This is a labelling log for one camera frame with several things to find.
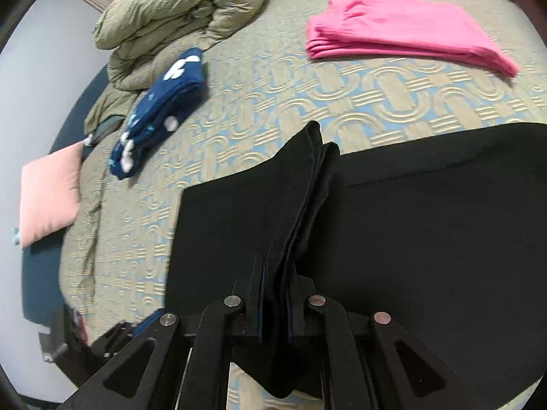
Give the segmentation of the black pants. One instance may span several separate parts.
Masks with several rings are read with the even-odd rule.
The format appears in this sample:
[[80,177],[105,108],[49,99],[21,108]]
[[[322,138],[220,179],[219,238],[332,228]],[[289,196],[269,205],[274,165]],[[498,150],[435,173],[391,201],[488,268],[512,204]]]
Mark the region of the black pants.
[[289,272],[385,311],[489,404],[546,371],[546,128],[512,123],[341,154],[316,122],[256,167],[182,193],[164,303],[203,311],[262,281],[279,370]]

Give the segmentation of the patterned green bedspread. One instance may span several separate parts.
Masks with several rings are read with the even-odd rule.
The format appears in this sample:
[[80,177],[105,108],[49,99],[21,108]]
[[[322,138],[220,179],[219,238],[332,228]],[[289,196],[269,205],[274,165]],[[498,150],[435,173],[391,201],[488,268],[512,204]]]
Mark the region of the patterned green bedspread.
[[311,59],[307,22],[330,0],[265,0],[242,29],[203,51],[206,92],[137,173],[108,161],[126,128],[85,159],[81,206],[62,246],[59,284],[82,315],[97,370],[69,409],[542,409],[543,376],[494,406],[385,311],[349,312],[317,291],[317,333],[290,335],[279,370],[246,366],[270,340],[244,333],[231,293],[197,314],[164,303],[185,189],[253,168],[309,123],[341,154],[512,123],[546,128],[546,48],[505,0],[423,0],[460,6],[519,67],[517,76],[425,56]]

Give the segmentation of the navy blue patterned garment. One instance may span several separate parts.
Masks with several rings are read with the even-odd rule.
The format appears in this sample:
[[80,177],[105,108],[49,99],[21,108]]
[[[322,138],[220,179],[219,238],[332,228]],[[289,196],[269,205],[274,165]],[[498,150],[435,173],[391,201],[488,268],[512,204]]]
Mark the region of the navy blue patterned garment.
[[130,113],[108,167],[120,180],[134,176],[152,148],[169,138],[202,102],[206,92],[203,51],[182,53],[151,85]]

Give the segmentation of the pink pillow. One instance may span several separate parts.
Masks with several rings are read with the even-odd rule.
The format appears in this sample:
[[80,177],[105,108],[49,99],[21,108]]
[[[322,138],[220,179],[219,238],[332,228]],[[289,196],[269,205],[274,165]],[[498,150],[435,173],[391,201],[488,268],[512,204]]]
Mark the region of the pink pillow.
[[18,244],[26,248],[77,218],[83,142],[26,164],[21,170]]

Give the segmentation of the folded pink garment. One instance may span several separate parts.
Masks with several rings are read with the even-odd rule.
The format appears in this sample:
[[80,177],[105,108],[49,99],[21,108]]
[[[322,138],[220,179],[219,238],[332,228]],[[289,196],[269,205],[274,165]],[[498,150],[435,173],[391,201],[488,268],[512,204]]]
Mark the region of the folded pink garment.
[[513,78],[519,67],[458,5],[423,0],[330,0],[307,22],[311,59],[425,56]]

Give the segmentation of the olive green rolled duvet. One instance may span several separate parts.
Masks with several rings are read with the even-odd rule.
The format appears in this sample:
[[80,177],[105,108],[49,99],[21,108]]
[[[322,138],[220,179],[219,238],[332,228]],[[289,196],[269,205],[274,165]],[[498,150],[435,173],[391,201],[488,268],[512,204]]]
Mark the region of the olive green rolled duvet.
[[114,0],[94,27],[95,46],[108,50],[108,84],[83,131],[128,116],[160,74],[191,47],[206,51],[245,27],[265,0]]

